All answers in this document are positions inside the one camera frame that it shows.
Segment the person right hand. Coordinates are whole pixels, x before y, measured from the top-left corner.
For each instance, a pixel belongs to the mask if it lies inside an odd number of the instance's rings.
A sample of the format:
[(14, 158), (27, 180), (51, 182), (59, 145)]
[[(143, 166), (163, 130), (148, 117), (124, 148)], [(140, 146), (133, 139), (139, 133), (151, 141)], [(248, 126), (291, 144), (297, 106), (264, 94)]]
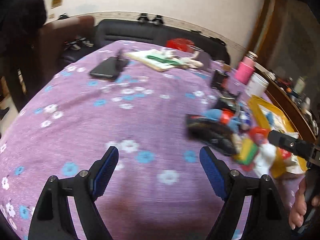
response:
[(304, 215), (307, 211), (307, 204), (304, 196), (305, 191), (306, 181), (305, 178), (303, 178), (298, 186), (298, 190), (295, 194), (295, 202), (289, 215), (289, 225), (292, 230), (294, 230), (296, 227), (300, 228), (304, 222)]

